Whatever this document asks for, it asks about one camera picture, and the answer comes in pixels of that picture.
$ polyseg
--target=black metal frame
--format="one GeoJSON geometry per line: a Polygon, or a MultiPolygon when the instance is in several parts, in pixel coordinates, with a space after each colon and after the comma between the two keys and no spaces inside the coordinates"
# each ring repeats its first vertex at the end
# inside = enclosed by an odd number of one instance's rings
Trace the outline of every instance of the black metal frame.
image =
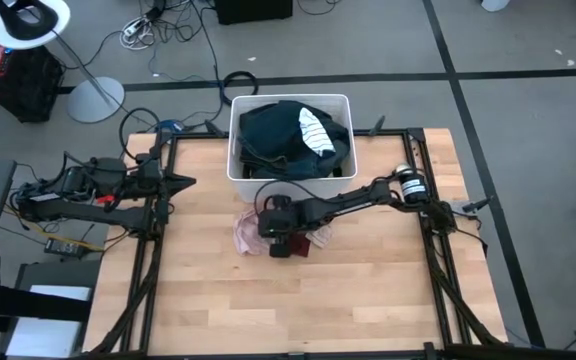
{"type": "MultiPolygon", "coordinates": [[[[370,129],[356,129],[354,131],[354,136],[370,136],[370,129]]],[[[403,141],[404,150],[406,153],[406,161],[414,167],[419,167],[417,161],[415,160],[415,153],[418,154],[421,160],[421,169],[423,169],[428,185],[428,191],[432,198],[439,200],[439,194],[437,190],[437,184],[434,178],[434,172],[432,169],[432,163],[430,161],[430,154],[428,152],[428,147],[426,144],[426,139],[424,131],[421,128],[409,128],[409,129],[382,129],[379,130],[376,136],[400,136],[403,141]]],[[[170,151],[170,156],[168,158],[168,163],[166,167],[166,173],[174,172],[174,164],[176,157],[177,140],[189,140],[189,139],[220,139],[215,134],[211,133],[187,133],[182,135],[176,135],[172,141],[173,148],[170,151]]],[[[500,345],[496,339],[492,338],[494,341],[482,341],[484,345],[472,345],[472,339],[470,336],[470,326],[478,324],[474,314],[468,309],[467,306],[462,307],[460,310],[459,306],[455,306],[455,313],[457,319],[457,326],[459,329],[460,342],[455,342],[453,339],[453,334],[450,330],[450,323],[448,319],[448,312],[446,309],[446,304],[444,300],[444,291],[446,287],[449,287],[448,293],[449,297],[454,299],[455,296],[461,298],[461,291],[459,289],[459,281],[457,277],[457,271],[455,269],[455,263],[452,256],[452,250],[450,247],[449,239],[446,235],[437,235],[433,232],[427,219],[424,218],[422,214],[418,215],[419,224],[422,234],[422,239],[424,242],[424,249],[426,253],[426,259],[428,261],[429,276],[431,280],[433,297],[435,301],[435,307],[437,310],[438,325],[441,332],[441,339],[443,343],[444,350],[435,350],[432,343],[424,343],[423,349],[420,350],[396,350],[396,351],[379,351],[379,352],[339,352],[339,353],[300,353],[300,354],[226,354],[226,355],[166,355],[166,356],[147,356],[148,345],[150,339],[150,330],[152,327],[152,319],[154,314],[154,304],[156,296],[156,279],[158,278],[159,266],[155,269],[155,286],[152,286],[146,297],[144,317],[142,320],[142,331],[139,342],[139,349],[136,351],[130,351],[130,341],[132,338],[132,332],[134,331],[133,321],[131,320],[126,330],[121,337],[120,353],[107,354],[109,358],[117,359],[156,359],[156,360],[174,360],[174,359],[184,359],[184,360],[277,360],[277,359],[490,359],[490,360],[502,360],[512,357],[521,359],[576,359],[576,352],[574,351],[559,351],[559,350],[548,350],[548,349],[523,349],[514,348],[511,345],[500,345]],[[439,244],[441,246],[443,254],[443,262],[445,266],[445,279],[443,277],[438,278],[436,273],[433,272],[438,264],[437,256],[435,255],[435,243],[434,236],[438,236],[439,244]]],[[[135,255],[135,262],[133,265],[133,273],[130,283],[130,293],[128,298],[131,298],[137,288],[139,287],[139,282],[141,279],[141,273],[143,271],[143,263],[145,260],[145,248],[146,242],[149,239],[139,239],[137,245],[137,252],[135,255]]],[[[160,265],[161,260],[161,247],[163,242],[163,230],[162,236],[155,241],[155,248],[153,250],[152,261],[157,262],[160,265]]]]}

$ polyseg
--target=white cloth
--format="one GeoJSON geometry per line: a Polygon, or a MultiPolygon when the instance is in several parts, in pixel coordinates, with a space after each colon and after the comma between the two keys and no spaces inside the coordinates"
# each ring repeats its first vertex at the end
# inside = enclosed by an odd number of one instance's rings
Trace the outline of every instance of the white cloth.
{"type": "Polygon", "coordinates": [[[335,152],[326,129],[310,110],[303,108],[299,112],[299,127],[304,143],[317,155],[323,156],[324,151],[335,152]]]}

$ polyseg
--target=white cable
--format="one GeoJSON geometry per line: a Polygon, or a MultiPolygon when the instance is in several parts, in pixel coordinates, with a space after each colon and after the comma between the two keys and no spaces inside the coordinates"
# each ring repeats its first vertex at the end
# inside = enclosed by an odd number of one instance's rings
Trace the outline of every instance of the white cable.
{"type": "Polygon", "coordinates": [[[155,43],[152,24],[145,15],[130,20],[121,29],[119,44],[128,50],[139,51],[151,47],[155,43]]]}

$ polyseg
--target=dark clothing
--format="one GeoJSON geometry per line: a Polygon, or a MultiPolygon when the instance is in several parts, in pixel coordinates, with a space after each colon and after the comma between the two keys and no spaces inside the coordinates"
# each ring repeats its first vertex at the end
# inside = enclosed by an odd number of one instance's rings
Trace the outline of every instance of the dark clothing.
{"type": "Polygon", "coordinates": [[[297,101],[279,101],[239,118],[240,160],[254,179],[303,180],[328,177],[350,152],[348,129],[328,113],[297,101]],[[319,119],[335,152],[317,155],[303,141],[299,113],[306,108],[319,119]]]}

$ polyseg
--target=white plastic bin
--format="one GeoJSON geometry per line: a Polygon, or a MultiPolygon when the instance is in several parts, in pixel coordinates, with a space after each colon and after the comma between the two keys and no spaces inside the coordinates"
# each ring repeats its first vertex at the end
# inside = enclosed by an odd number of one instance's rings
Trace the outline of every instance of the white plastic bin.
{"type": "MultiPolygon", "coordinates": [[[[252,109],[268,104],[276,104],[279,100],[294,100],[316,107],[327,112],[333,121],[348,129],[350,137],[350,152],[341,165],[343,177],[328,177],[296,181],[317,196],[329,198],[336,196],[348,187],[357,175],[357,156],[355,154],[355,141],[352,136],[352,119],[350,117],[350,104],[344,95],[256,95],[238,96],[232,102],[230,111],[230,138],[228,139],[228,178],[239,193],[241,200],[252,203],[257,191],[273,179],[244,179],[243,164],[239,161],[241,144],[237,141],[239,134],[239,116],[252,109]]],[[[260,193],[259,199],[270,195],[286,195],[293,200],[307,199],[310,196],[302,189],[289,183],[274,183],[266,186],[260,193]]]]}

